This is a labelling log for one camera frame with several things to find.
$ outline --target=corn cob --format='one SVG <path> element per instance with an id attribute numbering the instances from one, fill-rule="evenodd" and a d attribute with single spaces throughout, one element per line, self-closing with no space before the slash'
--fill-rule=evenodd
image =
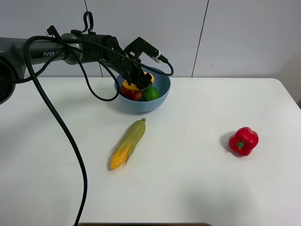
<path id="1" fill-rule="evenodd" d="M 135 121 L 123 136 L 122 140 L 112 151 L 111 170 L 115 170 L 127 161 L 134 152 L 134 149 L 145 132 L 145 118 Z"/>

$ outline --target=blue bowl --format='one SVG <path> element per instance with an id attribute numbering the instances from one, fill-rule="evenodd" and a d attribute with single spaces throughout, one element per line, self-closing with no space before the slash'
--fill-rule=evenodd
<path id="1" fill-rule="evenodd" d="M 151 72 L 145 68 L 143 68 L 143 71 L 149 72 L 155 77 L 155 82 L 154 82 L 153 86 L 159 91 L 160 97 L 156 100 L 151 100 L 151 101 L 143 101 L 142 98 L 139 101 L 133 101 L 133 100 L 129 100 L 129 99 L 123 97 L 121 94 L 119 94 L 121 104 L 130 111 L 150 112 L 152 110 L 155 110 L 157 107 L 159 107 L 165 101 L 165 99 L 169 93 L 169 90 L 170 90 L 171 81 L 168 76 Z M 121 77 L 121 75 L 119 75 L 117 77 L 117 81 L 121 87 L 124 79 Z"/>

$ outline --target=green husk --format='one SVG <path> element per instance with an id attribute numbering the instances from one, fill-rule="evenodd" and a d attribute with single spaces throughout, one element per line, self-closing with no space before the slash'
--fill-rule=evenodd
<path id="1" fill-rule="evenodd" d="M 124 152 L 126 148 L 130 145 L 130 149 L 129 152 L 127 153 L 127 158 L 125 161 L 125 165 L 126 165 L 127 161 L 133 154 L 137 143 L 143 136 L 145 129 L 146 129 L 145 118 L 135 121 L 128 129 L 127 133 L 123 136 L 121 141 L 118 143 L 118 145 L 114 148 L 111 155 L 114 155 L 121 148 L 122 148 L 122 152 Z"/>

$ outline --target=lime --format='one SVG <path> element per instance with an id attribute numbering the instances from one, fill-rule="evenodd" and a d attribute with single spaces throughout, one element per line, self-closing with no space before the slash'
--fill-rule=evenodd
<path id="1" fill-rule="evenodd" d="M 151 101 L 158 99 L 160 97 L 160 93 L 155 87 L 152 86 L 143 90 L 142 97 L 145 101 Z"/>

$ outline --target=robotic arm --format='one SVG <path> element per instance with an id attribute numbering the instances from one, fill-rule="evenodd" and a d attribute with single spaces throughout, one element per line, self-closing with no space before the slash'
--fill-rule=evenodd
<path id="1" fill-rule="evenodd" d="M 90 19 L 89 29 L 87 28 L 87 16 Z M 84 22 L 86 26 L 84 31 L 71 30 L 71 33 L 63 34 L 60 36 L 60 39 L 70 46 L 99 59 L 106 66 L 118 72 L 129 84 L 133 83 L 139 89 L 148 88 L 152 85 L 151 76 L 148 73 L 144 74 L 141 68 L 142 64 L 139 56 L 143 52 L 156 62 L 163 61 L 169 64 L 168 60 L 156 48 L 140 37 L 122 50 L 116 37 L 97 35 L 95 32 L 92 32 L 93 17 L 90 12 L 84 14 Z M 47 34 L 59 36 L 54 26 L 48 29 Z M 5 102 L 15 89 L 15 84 L 8 81 L 24 78 L 26 66 L 23 53 L 26 41 L 27 39 L 0 38 L 0 104 Z M 71 50 L 65 48 L 60 42 L 36 40 L 29 46 L 31 64 L 45 63 L 59 51 L 61 51 L 61 54 L 54 59 L 55 61 L 64 60 L 70 65 L 75 65 L 78 64 L 78 61 L 73 54 L 76 54 L 82 64 L 95 62 L 95 60 L 83 53 L 74 51 L 71 54 Z M 153 71 L 168 76 L 173 74 L 173 69 L 170 74 L 154 69 Z"/>

